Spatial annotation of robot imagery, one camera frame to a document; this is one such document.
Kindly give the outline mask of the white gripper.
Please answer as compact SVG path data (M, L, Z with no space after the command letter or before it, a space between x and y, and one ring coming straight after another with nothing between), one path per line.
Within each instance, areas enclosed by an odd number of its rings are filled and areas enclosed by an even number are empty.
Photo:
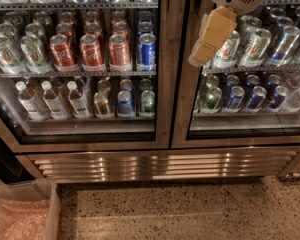
M264 0L210 1L220 7L212 10L209 14L205 14L202 18L199 37L188 59L193 66L205 65L221 49L237 26L237 14L253 11Z

